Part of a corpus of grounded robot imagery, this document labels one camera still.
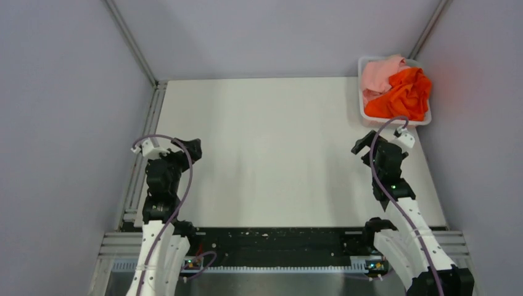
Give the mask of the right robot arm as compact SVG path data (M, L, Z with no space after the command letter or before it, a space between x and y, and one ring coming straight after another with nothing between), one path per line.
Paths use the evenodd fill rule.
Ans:
M407 295L473 295L475 280L467 267L460 267L438 242L422 216L411 186L402 177L401 165L414 137L405 129L388 141L370 131L351 149L371 169L374 198L384 218L366 222L361 238L363 249L382 254L401 279Z

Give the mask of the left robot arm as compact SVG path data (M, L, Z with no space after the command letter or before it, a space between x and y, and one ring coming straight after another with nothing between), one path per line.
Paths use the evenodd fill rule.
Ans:
M179 221L202 158L199 138L150 134L135 140L134 154L146 160L147 195L142 208L142 237L138 263L127 295L173 295L186 255L198 239L192 223Z

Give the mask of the orange t-shirt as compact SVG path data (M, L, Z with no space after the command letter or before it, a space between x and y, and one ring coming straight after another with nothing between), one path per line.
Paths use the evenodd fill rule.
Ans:
M362 82L366 99L364 114L376 118L406 116L424 121L429 111L431 80L419 67L408 67L387 78L367 78Z

